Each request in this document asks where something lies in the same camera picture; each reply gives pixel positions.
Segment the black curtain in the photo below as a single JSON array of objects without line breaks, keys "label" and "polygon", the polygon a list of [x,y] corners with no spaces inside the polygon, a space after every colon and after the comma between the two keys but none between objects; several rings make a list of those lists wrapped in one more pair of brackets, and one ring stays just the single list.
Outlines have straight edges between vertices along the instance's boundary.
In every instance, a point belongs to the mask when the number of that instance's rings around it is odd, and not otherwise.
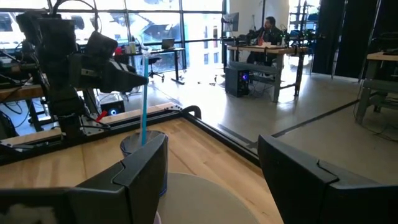
[{"label": "black curtain", "polygon": [[312,71],[359,78],[373,38],[398,32],[398,0],[321,0]]}]

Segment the person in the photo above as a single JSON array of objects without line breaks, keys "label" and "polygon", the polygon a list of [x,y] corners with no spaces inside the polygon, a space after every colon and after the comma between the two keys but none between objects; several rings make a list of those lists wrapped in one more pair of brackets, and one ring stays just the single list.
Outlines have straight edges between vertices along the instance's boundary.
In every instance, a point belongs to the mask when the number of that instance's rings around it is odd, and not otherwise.
[{"label": "person", "polygon": [[[278,29],[275,24],[275,17],[266,17],[264,27],[256,31],[257,39],[262,39],[263,42],[270,42],[272,45],[280,45],[282,43],[282,31]],[[250,52],[248,58],[246,59],[246,62],[263,63],[266,66],[271,66],[272,61],[276,58],[276,54]]]}]

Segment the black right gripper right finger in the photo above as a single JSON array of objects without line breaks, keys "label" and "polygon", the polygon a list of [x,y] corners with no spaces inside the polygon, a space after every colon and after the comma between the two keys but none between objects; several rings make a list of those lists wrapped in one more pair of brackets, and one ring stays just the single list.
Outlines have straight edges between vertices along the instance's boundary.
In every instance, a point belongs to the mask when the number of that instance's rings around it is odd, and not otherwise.
[{"label": "black right gripper right finger", "polygon": [[259,136],[263,176],[284,224],[398,224],[398,185],[383,185]]}]

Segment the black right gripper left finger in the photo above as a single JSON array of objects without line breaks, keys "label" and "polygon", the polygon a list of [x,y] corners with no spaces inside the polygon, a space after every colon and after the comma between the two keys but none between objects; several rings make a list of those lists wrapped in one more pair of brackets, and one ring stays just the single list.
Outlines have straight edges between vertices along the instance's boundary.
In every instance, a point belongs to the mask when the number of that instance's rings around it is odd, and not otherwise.
[{"label": "black right gripper left finger", "polygon": [[139,149],[75,187],[0,190],[0,224],[153,224],[167,187],[168,137]]}]

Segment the black aluminium table frame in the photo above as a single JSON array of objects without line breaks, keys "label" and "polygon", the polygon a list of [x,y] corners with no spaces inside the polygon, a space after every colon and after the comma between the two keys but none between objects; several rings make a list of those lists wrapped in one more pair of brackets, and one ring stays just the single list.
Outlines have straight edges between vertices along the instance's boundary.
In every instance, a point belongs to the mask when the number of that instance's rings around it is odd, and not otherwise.
[{"label": "black aluminium table frame", "polygon": [[[148,126],[182,118],[237,152],[254,165],[259,165],[257,154],[225,133],[205,123],[201,119],[201,110],[198,106],[182,108],[173,103],[166,103],[151,106],[147,111],[146,125]],[[0,140],[0,166],[137,130],[140,126],[141,111],[135,110],[106,116],[98,122],[95,121],[94,126],[89,129],[89,135],[78,140],[66,140],[66,135],[62,134],[59,128]]]}]

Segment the blue drinking straw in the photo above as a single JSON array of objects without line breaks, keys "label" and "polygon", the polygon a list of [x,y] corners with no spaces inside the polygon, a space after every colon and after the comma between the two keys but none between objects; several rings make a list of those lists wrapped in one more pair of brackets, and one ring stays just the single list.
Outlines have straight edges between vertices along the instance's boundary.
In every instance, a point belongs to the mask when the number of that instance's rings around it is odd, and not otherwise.
[{"label": "blue drinking straw", "polygon": [[146,83],[144,84],[142,91],[142,101],[141,101],[141,133],[139,135],[140,144],[144,146],[146,144],[147,135],[147,86],[149,82],[149,51],[143,51],[143,76],[146,78]]}]

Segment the blue translucent cup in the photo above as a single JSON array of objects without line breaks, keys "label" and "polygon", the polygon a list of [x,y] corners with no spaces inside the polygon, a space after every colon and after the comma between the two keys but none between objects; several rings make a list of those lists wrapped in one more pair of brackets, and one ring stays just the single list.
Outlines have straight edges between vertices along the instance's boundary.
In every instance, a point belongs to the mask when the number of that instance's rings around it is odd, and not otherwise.
[{"label": "blue translucent cup", "polygon": [[[165,142],[161,146],[161,152],[163,154],[163,161],[165,162],[165,172],[164,172],[164,179],[162,183],[162,188],[160,191],[159,196],[162,197],[167,192],[167,178],[168,178],[168,149],[169,149],[169,137],[161,132],[156,130],[148,130],[146,131],[146,144],[151,142],[157,136],[164,136]],[[132,154],[138,148],[141,147],[141,133],[134,133],[132,135],[127,136],[124,138],[120,143],[120,149],[124,157]]]}]

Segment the computer monitor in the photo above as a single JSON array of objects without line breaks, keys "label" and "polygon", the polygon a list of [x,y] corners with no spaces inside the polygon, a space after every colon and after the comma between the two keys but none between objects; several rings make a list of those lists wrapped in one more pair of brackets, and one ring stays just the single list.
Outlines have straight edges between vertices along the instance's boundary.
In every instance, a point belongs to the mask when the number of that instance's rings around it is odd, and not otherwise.
[{"label": "computer monitor", "polygon": [[225,32],[237,32],[239,29],[239,13],[225,14],[221,18]]}]

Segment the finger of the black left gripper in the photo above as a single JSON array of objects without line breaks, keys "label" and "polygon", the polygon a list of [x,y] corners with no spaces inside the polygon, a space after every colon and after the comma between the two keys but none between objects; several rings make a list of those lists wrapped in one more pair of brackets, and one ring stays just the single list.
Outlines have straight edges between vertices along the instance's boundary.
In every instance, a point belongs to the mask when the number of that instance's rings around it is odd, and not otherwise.
[{"label": "finger of the black left gripper", "polygon": [[135,87],[148,84],[148,78],[139,75],[136,69],[130,65],[110,60],[101,72],[101,91],[126,92]]}]

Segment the wooden workbench with grey legs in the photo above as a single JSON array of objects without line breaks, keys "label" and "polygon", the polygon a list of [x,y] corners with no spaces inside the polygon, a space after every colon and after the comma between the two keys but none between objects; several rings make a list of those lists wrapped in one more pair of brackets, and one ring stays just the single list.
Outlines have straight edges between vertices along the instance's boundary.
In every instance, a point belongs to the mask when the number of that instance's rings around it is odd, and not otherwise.
[{"label": "wooden workbench with grey legs", "polygon": [[355,121],[362,124],[368,107],[374,106],[375,111],[388,108],[398,111],[398,103],[387,100],[389,93],[398,94],[398,82],[376,79],[376,74],[383,62],[398,62],[398,55],[387,52],[376,52],[366,56],[368,68],[361,88]]}]

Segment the wooden desk with grey legs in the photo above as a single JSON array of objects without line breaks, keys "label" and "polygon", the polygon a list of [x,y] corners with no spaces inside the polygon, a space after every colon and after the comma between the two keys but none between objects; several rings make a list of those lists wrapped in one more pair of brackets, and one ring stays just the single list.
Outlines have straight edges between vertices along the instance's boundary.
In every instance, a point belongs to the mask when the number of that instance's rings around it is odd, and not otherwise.
[{"label": "wooden desk with grey legs", "polygon": [[[294,97],[299,97],[300,94],[300,87],[302,81],[302,74],[303,74],[303,60],[305,54],[308,52],[308,47],[281,47],[276,45],[270,45],[267,47],[261,47],[258,45],[251,45],[251,46],[228,46],[228,50],[233,55],[233,59],[228,63],[229,67],[235,68],[237,70],[249,70],[255,72],[261,72],[274,77],[273,80],[270,78],[260,77],[256,75],[250,75],[249,79],[257,82],[261,82],[264,84],[269,84],[274,87],[274,94],[273,94],[273,102],[277,103],[279,100],[280,91],[286,88],[294,87]],[[255,53],[265,53],[265,54],[273,54],[276,55],[276,66],[266,66],[266,65],[255,65],[246,62],[239,62],[239,52],[240,51],[248,51],[248,52],[255,52]],[[282,70],[284,66],[284,55],[298,55],[298,67],[295,82],[282,86]]]}]

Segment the black office chair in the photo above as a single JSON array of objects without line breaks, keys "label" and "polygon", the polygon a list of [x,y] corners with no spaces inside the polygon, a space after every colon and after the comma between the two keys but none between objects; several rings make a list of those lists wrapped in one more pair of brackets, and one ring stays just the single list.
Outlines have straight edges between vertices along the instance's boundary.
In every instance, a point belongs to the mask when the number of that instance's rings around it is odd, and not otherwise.
[{"label": "black office chair", "polygon": [[153,69],[153,65],[155,63],[157,63],[159,60],[161,60],[160,57],[151,57],[151,58],[149,58],[149,61],[148,61],[148,64],[150,66],[149,77],[153,78],[154,76],[158,76],[158,77],[161,78],[162,82],[164,82],[165,75],[163,73],[160,73],[160,72],[155,72],[154,69]]}]

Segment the round grey placemat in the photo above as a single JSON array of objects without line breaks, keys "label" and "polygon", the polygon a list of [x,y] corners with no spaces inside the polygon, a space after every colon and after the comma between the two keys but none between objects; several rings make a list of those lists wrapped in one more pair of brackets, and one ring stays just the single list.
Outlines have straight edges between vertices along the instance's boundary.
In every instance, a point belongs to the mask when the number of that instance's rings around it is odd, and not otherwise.
[{"label": "round grey placemat", "polygon": [[199,176],[168,173],[158,212],[162,224],[259,224],[245,204],[222,186]]}]

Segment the black computer tower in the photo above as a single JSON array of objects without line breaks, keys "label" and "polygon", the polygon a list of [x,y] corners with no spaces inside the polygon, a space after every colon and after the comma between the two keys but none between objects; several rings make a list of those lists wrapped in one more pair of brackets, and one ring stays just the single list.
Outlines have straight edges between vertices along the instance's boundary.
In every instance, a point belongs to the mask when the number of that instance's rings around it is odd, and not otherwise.
[{"label": "black computer tower", "polygon": [[249,71],[225,68],[225,91],[235,97],[249,94]]}]

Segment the black desk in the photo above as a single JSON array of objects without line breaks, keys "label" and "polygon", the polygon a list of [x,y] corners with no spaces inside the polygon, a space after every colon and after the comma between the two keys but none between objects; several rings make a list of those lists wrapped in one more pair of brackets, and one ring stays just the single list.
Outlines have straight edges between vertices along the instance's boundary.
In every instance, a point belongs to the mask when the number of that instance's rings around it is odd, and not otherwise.
[{"label": "black desk", "polygon": [[[140,52],[136,52],[134,54],[130,54],[131,64],[136,68],[136,70],[139,70],[139,69],[136,66],[135,57],[141,56],[143,58],[143,51],[145,51],[145,50],[141,50]],[[178,83],[178,84],[181,84],[181,85],[185,84],[182,81],[182,78],[180,77],[179,72],[178,72],[178,53],[181,52],[181,51],[185,52],[184,48],[174,48],[172,50],[149,49],[148,51],[150,52],[149,58],[154,57],[155,54],[171,54],[171,53],[173,53],[174,54],[175,78],[171,78],[171,80],[176,82],[176,83]]]}]

